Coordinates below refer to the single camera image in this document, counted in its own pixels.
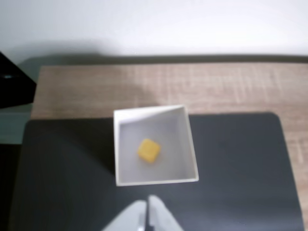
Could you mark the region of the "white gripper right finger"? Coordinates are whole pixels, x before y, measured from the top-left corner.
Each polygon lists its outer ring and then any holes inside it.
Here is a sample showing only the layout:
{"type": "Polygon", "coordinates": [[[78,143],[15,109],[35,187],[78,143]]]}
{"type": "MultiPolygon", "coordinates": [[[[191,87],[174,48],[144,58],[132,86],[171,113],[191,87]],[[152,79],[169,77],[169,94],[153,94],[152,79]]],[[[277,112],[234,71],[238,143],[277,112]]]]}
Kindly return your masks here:
{"type": "Polygon", "coordinates": [[[164,202],[156,195],[148,197],[148,219],[153,231],[184,231],[164,202]]]}

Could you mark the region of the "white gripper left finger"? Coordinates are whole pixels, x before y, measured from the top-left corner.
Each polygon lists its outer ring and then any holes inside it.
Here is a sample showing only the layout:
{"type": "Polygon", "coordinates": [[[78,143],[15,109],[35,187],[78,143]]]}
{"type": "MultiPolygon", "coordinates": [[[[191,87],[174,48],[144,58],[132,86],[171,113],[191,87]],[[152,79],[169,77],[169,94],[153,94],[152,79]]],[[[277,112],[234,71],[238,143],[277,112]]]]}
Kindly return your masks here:
{"type": "Polygon", "coordinates": [[[103,231],[144,231],[145,222],[146,202],[134,201],[113,218],[103,231]]]}

